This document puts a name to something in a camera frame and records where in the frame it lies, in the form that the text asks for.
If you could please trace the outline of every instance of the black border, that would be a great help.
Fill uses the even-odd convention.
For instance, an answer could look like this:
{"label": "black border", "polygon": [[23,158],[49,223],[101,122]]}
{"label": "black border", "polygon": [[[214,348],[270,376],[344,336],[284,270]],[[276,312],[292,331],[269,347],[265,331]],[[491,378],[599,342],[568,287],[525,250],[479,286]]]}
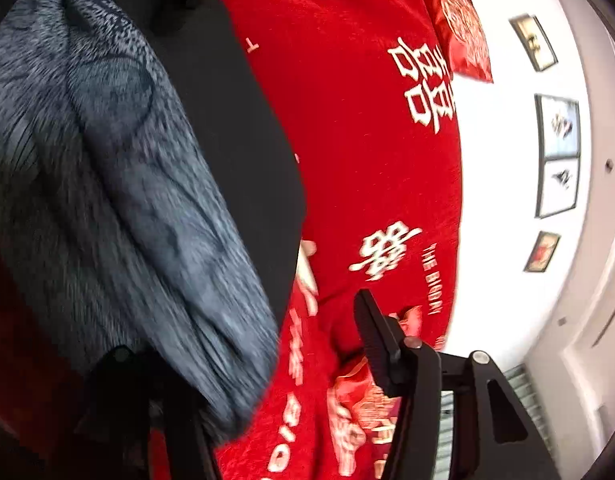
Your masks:
{"label": "black border", "polygon": [[[539,30],[541,31],[541,34],[543,34],[543,37],[545,38],[545,41],[547,42],[547,46],[549,47],[550,52],[552,53],[552,56],[554,57],[554,62],[546,66],[545,68],[541,68],[539,64],[537,63],[537,59],[534,57],[534,53],[529,49],[529,44],[527,43],[525,36],[523,36],[523,33],[521,32],[521,27],[519,27],[519,21],[527,20],[528,18],[531,18],[536,22],[537,26],[539,27]],[[510,25],[516,32],[516,35],[521,40],[521,43],[523,43],[525,52],[527,53],[527,57],[529,57],[529,60],[531,61],[535,72],[545,72],[545,70],[547,70],[548,68],[552,68],[555,64],[558,64],[558,57],[556,57],[556,52],[554,52],[552,43],[550,43],[550,40],[547,37],[547,34],[545,33],[545,30],[543,30],[543,27],[540,24],[539,19],[536,16],[530,16],[529,14],[523,14],[522,16],[517,16],[516,18],[512,18],[510,20]]]}
{"label": "black border", "polygon": [[[577,139],[576,145],[577,150],[576,153],[569,153],[568,155],[551,155],[545,156],[545,142],[543,142],[543,137],[545,132],[543,131],[543,103],[542,99],[547,97],[548,99],[555,99],[557,101],[563,101],[566,103],[571,103],[576,108],[576,122],[577,122]],[[539,156],[541,160],[560,160],[561,158],[576,158],[581,156],[581,112],[579,110],[579,102],[573,99],[568,99],[567,97],[558,97],[555,95],[547,95],[547,94],[534,94],[534,104],[537,107],[537,121],[539,122]]]}
{"label": "black border", "polygon": [[[545,264],[545,267],[543,268],[543,270],[529,270],[529,264],[532,261],[532,258],[534,257],[534,254],[536,254],[537,249],[539,248],[539,245],[541,243],[541,239],[543,237],[545,237],[546,235],[550,235],[550,236],[556,236],[556,245],[554,246],[554,249],[552,250],[552,254],[550,254],[549,260],[547,261],[547,263]],[[534,248],[532,249],[532,252],[529,254],[529,258],[527,259],[527,263],[525,264],[525,269],[523,269],[523,272],[530,272],[532,274],[535,273],[543,273],[547,270],[547,268],[549,267],[550,262],[552,261],[552,257],[554,257],[554,253],[556,253],[556,248],[558,247],[558,243],[561,241],[561,235],[557,234],[557,233],[549,233],[547,231],[540,231],[539,232],[539,236],[537,236],[537,241],[534,243]]]}
{"label": "black border", "polygon": [[[576,192],[574,195],[574,204],[572,204],[571,207],[565,208],[565,209],[561,209],[559,211],[554,211],[553,213],[550,213],[549,215],[544,215],[541,216],[540,215],[540,209],[541,209],[541,201],[543,198],[543,178],[545,177],[545,165],[548,162],[558,162],[559,160],[575,160],[578,163],[578,175],[576,176]],[[576,209],[576,204],[579,201],[579,182],[581,180],[581,159],[578,156],[564,156],[562,158],[544,158],[541,161],[541,165],[539,168],[539,193],[538,193],[538,197],[537,197],[537,211],[536,211],[536,215],[535,218],[550,218],[550,216],[554,216],[554,215],[558,215],[561,213],[564,213],[566,211],[571,211],[572,209]]]}
{"label": "black border", "polygon": [[[542,105],[542,99],[543,97],[548,97],[550,99],[556,99],[559,101],[564,101],[564,102],[568,102],[571,104],[574,104],[574,107],[576,108],[576,121],[577,121],[577,152],[576,154],[573,155],[553,155],[553,156],[545,156],[545,142],[543,142],[543,136],[544,136],[544,132],[543,132],[543,105]],[[553,96],[553,95],[547,95],[547,94],[534,94],[534,102],[535,102],[535,106],[537,109],[537,121],[539,123],[539,185],[538,185],[538,189],[537,189],[537,207],[535,210],[535,214],[534,214],[534,218],[549,218],[550,216],[554,216],[554,215],[558,215],[561,213],[564,213],[566,211],[571,211],[572,209],[576,208],[576,205],[579,201],[579,183],[581,181],[581,115],[580,115],[580,111],[579,111],[579,103],[578,101],[574,101],[573,99],[568,99],[566,97],[557,97],[557,96]],[[543,199],[543,179],[545,177],[545,164],[547,162],[552,162],[553,160],[574,160],[576,159],[578,161],[578,175],[576,178],[576,193],[574,196],[574,205],[572,205],[571,207],[568,207],[566,209],[562,209],[560,211],[556,211],[553,213],[550,213],[549,215],[544,215],[541,216],[540,211],[541,211],[541,203],[542,203],[542,199]]]}

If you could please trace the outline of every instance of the gray fabric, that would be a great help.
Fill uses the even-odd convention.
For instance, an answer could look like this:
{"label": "gray fabric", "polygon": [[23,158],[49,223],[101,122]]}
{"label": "gray fabric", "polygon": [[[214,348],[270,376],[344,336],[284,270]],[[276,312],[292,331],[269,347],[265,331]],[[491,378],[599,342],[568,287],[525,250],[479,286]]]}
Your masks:
{"label": "gray fabric", "polygon": [[0,26],[0,248],[76,370],[150,344],[206,397],[216,438],[243,430],[275,320],[176,92],[112,0],[18,0]]}

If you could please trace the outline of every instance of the framed picture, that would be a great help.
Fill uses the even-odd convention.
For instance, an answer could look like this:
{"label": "framed picture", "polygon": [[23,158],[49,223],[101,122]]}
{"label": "framed picture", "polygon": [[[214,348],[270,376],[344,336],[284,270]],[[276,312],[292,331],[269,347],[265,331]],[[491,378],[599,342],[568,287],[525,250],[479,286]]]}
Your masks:
{"label": "framed picture", "polygon": [[523,43],[534,70],[543,72],[558,63],[554,49],[536,16],[524,14],[512,18],[510,23]]}
{"label": "framed picture", "polygon": [[578,158],[543,161],[539,170],[538,218],[547,218],[576,207],[579,167]]}
{"label": "framed picture", "polygon": [[581,153],[578,102],[541,94],[536,94],[535,99],[541,158],[578,156]]}
{"label": "framed picture", "polygon": [[545,272],[560,239],[561,235],[541,231],[525,266],[525,272]]}

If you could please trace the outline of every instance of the black bracket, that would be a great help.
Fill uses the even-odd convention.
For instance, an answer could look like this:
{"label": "black bracket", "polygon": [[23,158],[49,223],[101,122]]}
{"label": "black bracket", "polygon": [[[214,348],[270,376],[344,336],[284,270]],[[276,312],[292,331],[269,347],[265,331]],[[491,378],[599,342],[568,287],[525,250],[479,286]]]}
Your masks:
{"label": "black bracket", "polygon": [[355,320],[378,386],[402,397],[382,480],[431,480],[441,392],[454,392],[449,480],[558,480],[554,462],[521,401],[488,354],[437,353],[405,337],[380,313],[369,290],[354,302]]}

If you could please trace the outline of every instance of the red cloth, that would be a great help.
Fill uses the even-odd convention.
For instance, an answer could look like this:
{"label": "red cloth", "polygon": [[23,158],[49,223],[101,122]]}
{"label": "red cloth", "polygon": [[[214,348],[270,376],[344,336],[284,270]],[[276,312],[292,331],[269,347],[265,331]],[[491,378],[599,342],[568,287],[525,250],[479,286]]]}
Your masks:
{"label": "red cloth", "polygon": [[425,0],[425,5],[452,71],[494,82],[490,51],[472,0]]}
{"label": "red cloth", "polygon": [[41,333],[0,257],[0,424],[48,457],[78,414],[81,379]]}
{"label": "red cloth", "polygon": [[319,319],[341,359],[361,349],[352,302],[363,287],[386,314],[420,306],[421,336],[441,348],[455,291],[461,160],[424,1],[224,2],[299,159]]}
{"label": "red cloth", "polygon": [[[408,310],[399,324],[406,336],[419,336],[420,309]],[[392,445],[400,399],[390,399],[383,394],[374,381],[364,356],[348,364],[342,375],[336,378],[334,395],[365,431],[366,446],[371,449],[376,478],[380,478]]]}
{"label": "red cloth", "polygon": [[[248,432],[217,452],[225,480],[373,478],[365,434],[329,387],[337,358],[306,300],[296,280],[268,392]],[[150,447],[153,480],[169,480],[162,434],[153,432]]]}

